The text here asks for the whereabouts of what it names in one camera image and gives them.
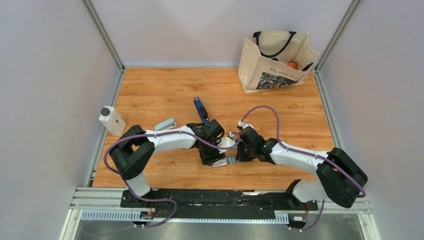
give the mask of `printed picture on bag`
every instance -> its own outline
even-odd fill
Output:
[[[256,89],[277,89],[281,87],[287,87],[297,83],[283,76],[277,76],[268,72],[262,72],[260,76],[259,84]]]

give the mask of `black bottle cap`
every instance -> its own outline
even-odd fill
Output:
[[[107,107],[103,107],[101,110],[100,110],[100,114],[101,115],[103,115],[103,116],[107,116],[107,115],[109,115],[111,113],[111,111],[109,110],[109,108],[107,108]]]

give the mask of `orange object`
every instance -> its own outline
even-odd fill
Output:
[[[292,69],[298,69],[298,64],[294,61],[289,62],[287,65]]]

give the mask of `wooden table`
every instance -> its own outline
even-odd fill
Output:
[[[280,118],[281,140],[302,148],[329,151],[333,140],[314,79],[304,84],[246,94],[237,68],[127,68],[116,103],[126,129],[141,125],[145,130],[174,118],[177,128],[199,123],[193,104],[200,97],[210,119],[225,132],[237,131],[244,114],[257,105],[269,105]],[[264,139],[276,137],[276,119],[266,108],[253,111],[245,123],[252,124]],[[106,137],[104,151],[118,137]],[[202,165],[197,149],[175,149],[154,155],[144,174],[152,188],[285,190],[295,179],[314,175],[300,169],[259,162],[235,163],[218,168]],[[121,177],[99,161],[93,187],[125,187]]]

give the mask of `tote bag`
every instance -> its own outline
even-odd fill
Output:
[[[302,84],[317,53],[308,44],[308,34],[265,30],[244,39],[238,77],[244,92]],[[297,70],[289,67],[297,63]]]

